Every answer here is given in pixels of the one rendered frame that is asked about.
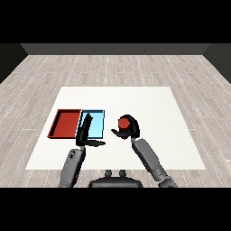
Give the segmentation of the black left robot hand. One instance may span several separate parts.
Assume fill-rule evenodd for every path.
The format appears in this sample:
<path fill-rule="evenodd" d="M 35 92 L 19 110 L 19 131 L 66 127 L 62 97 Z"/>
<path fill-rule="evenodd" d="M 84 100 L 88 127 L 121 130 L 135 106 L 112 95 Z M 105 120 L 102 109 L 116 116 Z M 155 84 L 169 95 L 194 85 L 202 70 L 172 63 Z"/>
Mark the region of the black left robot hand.
<path fill-rule="evenodd" d="M 93 117 L 90 114 L 87 114 L 84 118 L 82 126 L 78 128 L 77 135 L 76 135 L 76 145 L 81 146 L 94 146 L 98 147 L 100 145 L 105 145 L 105 142 L 100 142 L 97 140 L 89 140 L 88 139 L 88 132 L 91 126 L 91 122 L 93 120 Z"/>

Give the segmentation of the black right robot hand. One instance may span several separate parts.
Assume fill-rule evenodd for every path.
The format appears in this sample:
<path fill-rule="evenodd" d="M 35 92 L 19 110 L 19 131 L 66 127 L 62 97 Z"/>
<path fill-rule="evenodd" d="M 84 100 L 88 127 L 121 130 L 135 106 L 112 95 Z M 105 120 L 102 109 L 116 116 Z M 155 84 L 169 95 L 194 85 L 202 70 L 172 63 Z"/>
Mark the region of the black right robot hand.
<path fill-rule="evenodd" d="M 120 132 L 119 128 L 118 128 L 117 130 L 116 129 L 112 129 L 112 132 L 117 137 L 120 137 L 122 139 L 127 139 L 128 137 L 138 138 L 140 136 L 140 128 L 139 128 L 137 120 L 134 119 L 131 115 L 123 115 L 120 118 L 122 118 L 122 117 L 125 117 L 125 118 L 127 118 L 129 120 L 129 122 L 130 122 L 129 131 L 128 132 Z"/>

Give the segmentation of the small red can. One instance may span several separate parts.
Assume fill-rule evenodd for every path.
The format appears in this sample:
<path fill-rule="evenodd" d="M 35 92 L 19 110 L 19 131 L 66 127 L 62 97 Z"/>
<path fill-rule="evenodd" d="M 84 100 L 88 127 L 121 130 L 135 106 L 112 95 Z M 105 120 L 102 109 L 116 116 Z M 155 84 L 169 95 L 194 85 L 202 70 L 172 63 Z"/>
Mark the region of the small red can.
<path fill-rule="evenodd" d="M 127 118 L 122 117 L 118 120 L 118 128 L 120 132 L 128 132 L 129 131 L 130 122 Z"/>

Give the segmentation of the light blue shallow open box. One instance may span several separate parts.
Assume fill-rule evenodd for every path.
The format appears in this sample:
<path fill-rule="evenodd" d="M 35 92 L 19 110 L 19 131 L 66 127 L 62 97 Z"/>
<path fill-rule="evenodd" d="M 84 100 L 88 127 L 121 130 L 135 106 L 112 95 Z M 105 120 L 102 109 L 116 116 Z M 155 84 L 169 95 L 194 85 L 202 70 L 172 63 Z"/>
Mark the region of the light blue shallow open box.
<path fill-rule="evenodd" d="M 93 117 L 88 130 L 88 138 L 102 139 L 104 132 L 105 111 L 103 109 L 83 109 L 80 113 L 77 130 L 83 125 L 86 115 Z"/>

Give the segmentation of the red shallow open box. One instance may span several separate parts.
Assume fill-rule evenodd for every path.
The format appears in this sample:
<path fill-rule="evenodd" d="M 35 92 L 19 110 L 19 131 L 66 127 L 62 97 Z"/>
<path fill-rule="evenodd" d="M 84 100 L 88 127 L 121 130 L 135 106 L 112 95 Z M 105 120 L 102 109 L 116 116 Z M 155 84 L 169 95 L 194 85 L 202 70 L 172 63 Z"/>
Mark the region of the red shallow open box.
<path fill-rule="evenodd" d="M 59 109 L 48 133 L 50 139 L 74 139 L 78 127 L 80 109 Z"/>

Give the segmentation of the dark grey robot body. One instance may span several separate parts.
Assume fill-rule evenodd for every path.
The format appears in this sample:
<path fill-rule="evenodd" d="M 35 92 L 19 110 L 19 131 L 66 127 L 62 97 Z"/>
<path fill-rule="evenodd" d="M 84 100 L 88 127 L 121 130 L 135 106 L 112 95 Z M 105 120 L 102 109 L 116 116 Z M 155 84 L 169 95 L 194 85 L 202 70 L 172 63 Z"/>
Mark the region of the dark grey robot body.
<path fill-rule="evenodd" d="M 89 188 L 142 188 L 143 184 L 139 180 L 134 180 L 126 176 L 125 170 L 119 171 L 118 177 L 112 176 L 111 170 L 106 170 L 105 176 L 97 180 L 92 180 L 88 184 Z"/>

